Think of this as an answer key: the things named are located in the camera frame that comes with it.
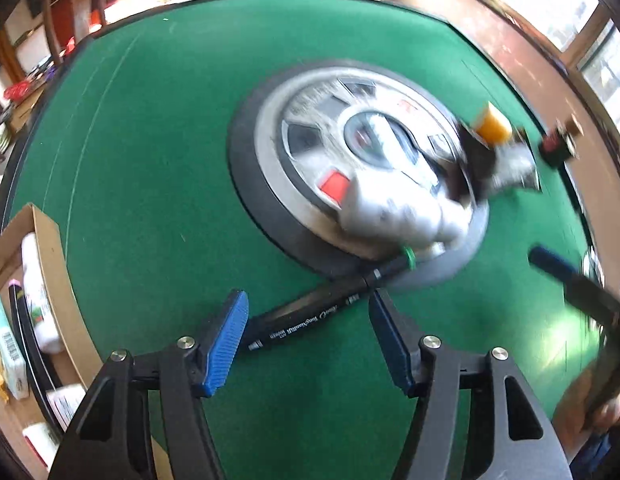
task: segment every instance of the green felt surface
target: green felt surface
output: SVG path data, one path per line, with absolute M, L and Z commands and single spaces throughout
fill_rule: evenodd
M 253 87 L 330 58 L 400 73 L 465 121 L 491 100 L 533 143 L 540 138 L 512 89 L 447 24 L 366 0 L 211 0 L 95 40 L 40 120 L 12 212 L 34 202 L 58 222 L 103 358 L 194 334 L 232 287 L 258 314 L 322 280 L 251 222 L 225 142 Z M 540 160 L 539 173 L 542 194 L 490 201 L 485 240 L 453 280 L 394 299 L 456 348 L 509 349 L 551 413 L 596 336 L 560 287 L 528 266 L 538 242 L 574 264 L 586 250 L 560 177 Z M 323 480 L 389 478 L 414 405 L 393 386 L 360 302 L 273 351 L 238 358 L 205 408 L 229 478 Z

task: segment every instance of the blue gripper pad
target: blue gripper pad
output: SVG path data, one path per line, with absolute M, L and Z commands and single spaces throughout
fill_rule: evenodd
M 375 290 L 370 295 L 369 301 L 370 322 L 375 330 L 376 340 L 381 347 L 392 382 L 405 395 L 411 396 L 416 383 L 411 371 L 410 351 L 388 312 L 388 306 L 396 312 L 388 293 L 384 290 Z
M 527 253 L 527 261 L 530 265 L 547 272 L 561 283 L 568 283 L 570 278 L 578 271 L 563 258 L 543 246 L 537 245 Z
M 207 362 L 202 384 L 204 397 L 212 397 L 225 384 L 247 321 L 248 295 L 243 290 L 233 290 L 201 338 L 200 350 Z

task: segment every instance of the black marker pen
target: black marker pen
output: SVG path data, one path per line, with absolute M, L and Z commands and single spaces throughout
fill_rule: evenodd
M 414 266 L 413 251 L 404 248 L 401 254 L 379 264 L 364 276 L 349 276 L 326 283 L 290 303 L 251 317 L 239 349 L 258 350 L 302 332 Z

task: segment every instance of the red and black object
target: red and black object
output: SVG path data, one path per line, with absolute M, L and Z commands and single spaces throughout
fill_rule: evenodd
M 539 144 L 539 153 L 549 166 L 560 168 L 576 156 L 576 146 L 569 135 L 562 135 L 557 130 L 553 130 L 543 137 Z

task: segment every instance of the cardboard box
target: cardboard box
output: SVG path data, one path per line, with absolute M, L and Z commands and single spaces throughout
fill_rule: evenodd
M 37 235 L 39 261 L 48 301 L 66 347 L 66 351 L 51 356 L 53 366 L 64 385 L 81 383 L 87 390 L 101 369 L 101 358 L 85 327 L 72 291 L 58 226 L 33 204 L 25 205 L 0 235 L 0 295 L 6 315 L 12 322 L 8 282 L 13 278 L 23 281 L 21 241 L 33 231 Z M 43 421 L 32 394 L 23 400 L 10 398 L 7 404 L 0 399 L 0 429 L 36 480 L 46 479 L 48 472 L 21 432 L 31 424 Z M 154 439 L 152 449 L 158 478 L 171 480 L 166 452 Z

